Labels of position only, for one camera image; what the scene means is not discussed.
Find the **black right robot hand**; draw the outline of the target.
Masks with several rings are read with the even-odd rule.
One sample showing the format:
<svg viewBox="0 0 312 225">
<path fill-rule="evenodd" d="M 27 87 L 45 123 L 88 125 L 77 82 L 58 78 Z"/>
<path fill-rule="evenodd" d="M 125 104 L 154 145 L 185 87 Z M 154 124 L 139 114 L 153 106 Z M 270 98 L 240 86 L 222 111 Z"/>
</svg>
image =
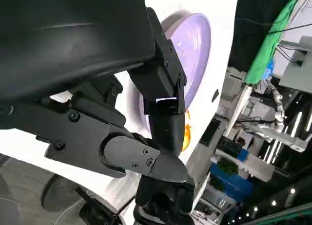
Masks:
<svg viewBox="0 0 312 225">
<path fill-rule="evenodd" d="M 138 225 L 193 225 L 195 183 L 172 183 L 142 176 L 136 192 L 134 219 Z"/>
</svg>

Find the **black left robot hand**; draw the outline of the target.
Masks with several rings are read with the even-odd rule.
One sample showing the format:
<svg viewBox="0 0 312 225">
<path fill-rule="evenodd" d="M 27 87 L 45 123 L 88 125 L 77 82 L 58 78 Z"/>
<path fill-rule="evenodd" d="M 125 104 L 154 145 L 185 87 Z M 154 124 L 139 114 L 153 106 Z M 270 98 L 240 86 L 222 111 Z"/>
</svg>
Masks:
<svg viewBox="0 0 312 225">
<path fill-rule="evenodd" d="M 115 108 L 75 91 L 126 71 L 143 95 L 152 139 L 127 131 Z M 0 126 L 36 135 L 45 156 L 121 178 L 126 170 L 184 183 L 179 159 L 186 75 L 145 0 L 0 0 Z"/>
</svg>

